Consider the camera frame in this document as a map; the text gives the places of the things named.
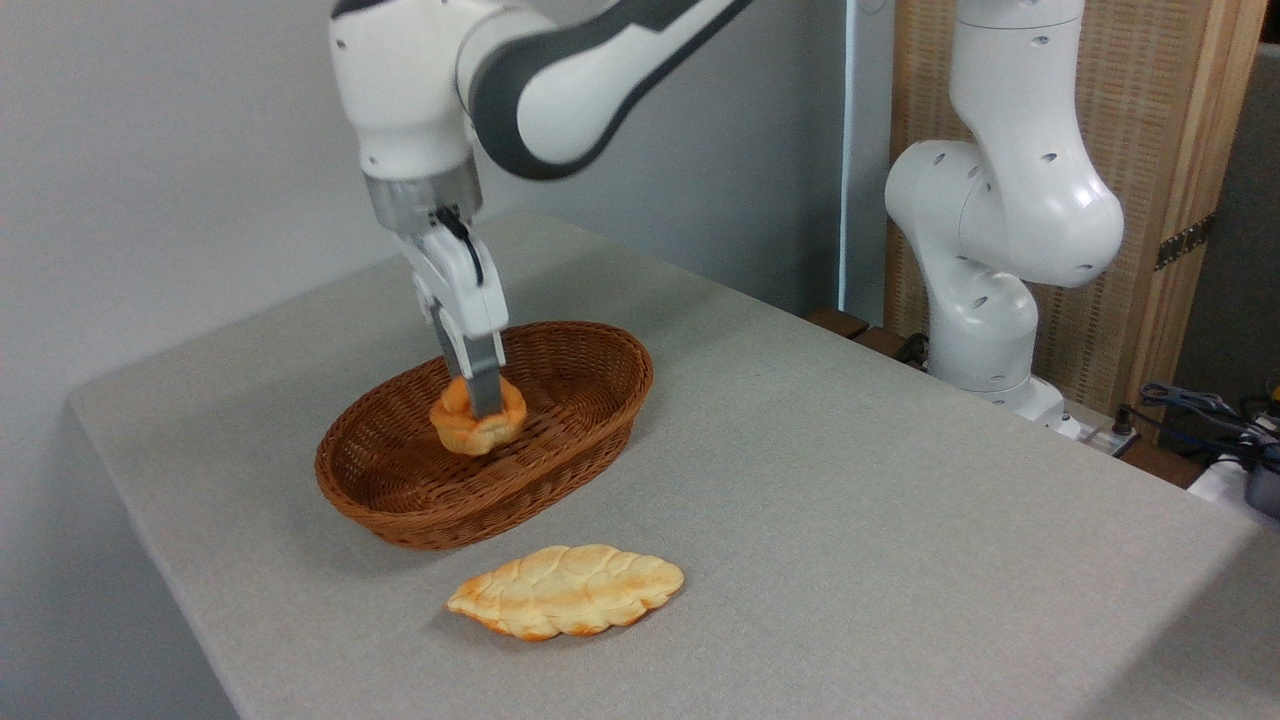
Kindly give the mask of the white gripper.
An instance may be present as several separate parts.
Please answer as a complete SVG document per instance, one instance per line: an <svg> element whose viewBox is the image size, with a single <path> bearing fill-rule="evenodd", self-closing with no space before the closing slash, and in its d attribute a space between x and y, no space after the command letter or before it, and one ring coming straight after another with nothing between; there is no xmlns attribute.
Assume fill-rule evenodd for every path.
<svg viewBox="0 0 1280 720"><path fill-rule="evenodd" d="M465 378L475 419L502 413L500 332L509 313L489 249L466 222L436 223L424 232L399 233L398 240L447 369L451 377ZM454 347L461 345L463 373Z"/></svg>

